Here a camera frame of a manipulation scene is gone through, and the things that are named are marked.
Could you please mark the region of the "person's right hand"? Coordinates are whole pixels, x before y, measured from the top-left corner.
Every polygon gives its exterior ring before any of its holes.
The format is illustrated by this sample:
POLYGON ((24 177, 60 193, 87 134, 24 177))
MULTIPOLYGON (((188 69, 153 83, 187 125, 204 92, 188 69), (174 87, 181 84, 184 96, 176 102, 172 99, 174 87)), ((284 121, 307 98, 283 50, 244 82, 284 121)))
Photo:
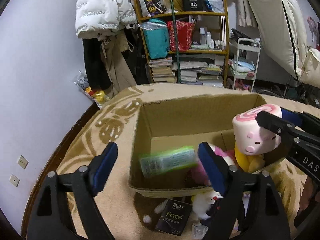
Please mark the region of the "person's right hand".
POLYGON ((310 177, 307 177, 305 184, 304 184, 304 189, 303 189, 300 201, 299 201, 299 210, 297 213, 298 215, 308 207, 310 200, 311 200, 312 196, 314 195, 314 191, 315 190, 314 190, 313 181, 310 177))

